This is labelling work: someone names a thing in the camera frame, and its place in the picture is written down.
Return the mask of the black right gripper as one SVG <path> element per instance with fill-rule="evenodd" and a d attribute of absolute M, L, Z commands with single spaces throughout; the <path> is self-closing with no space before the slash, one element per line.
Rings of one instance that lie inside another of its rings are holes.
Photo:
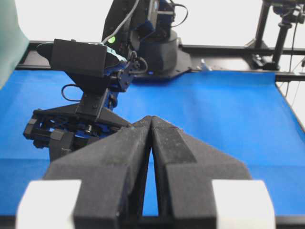
<path fill-rule="evenodd" d="M 116 96 L 84 93 L 76 104 L 34 110 L 23 135 L 37 148 L 49 148 L 50 160 L 66 156 L 131 126 L 112 111 Z"/>

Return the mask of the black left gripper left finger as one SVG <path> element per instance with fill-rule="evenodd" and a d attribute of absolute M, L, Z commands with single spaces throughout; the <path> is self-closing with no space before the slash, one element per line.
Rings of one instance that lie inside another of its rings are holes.
<path fill-rule="evenodd" d="M 150 154 L 146 116 L 130 127 L 51 162 L 45 180 L 81 180 L 73 213 L 78 229 L 118 229 L 142 215 Z"/>

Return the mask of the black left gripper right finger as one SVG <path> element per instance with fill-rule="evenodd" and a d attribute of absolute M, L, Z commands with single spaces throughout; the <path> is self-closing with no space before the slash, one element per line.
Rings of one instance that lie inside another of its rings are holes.
<path fill-rule="evenodd" d="M 212 180 L 250 180 L 247 167 L 159 117 L 151 131 L 159 214 L 175 229 L 214 229 Z"/>

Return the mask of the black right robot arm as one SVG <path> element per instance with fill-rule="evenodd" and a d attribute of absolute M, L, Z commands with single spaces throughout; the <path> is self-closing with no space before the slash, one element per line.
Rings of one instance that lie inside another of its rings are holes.
<path fill-rule="evenodd" d="M 34 110 L 24 137 L 47 147 L 53 161 L 128 127 L 113 109 L 133 79 L 170 79 L 191 68 L 173 31 L 175 7 L 171 0 L 115 0 L 101 42 L 55 39 L 38 45 L 51 69 L 65 72 L 83 94 L 70 105 Z"/>

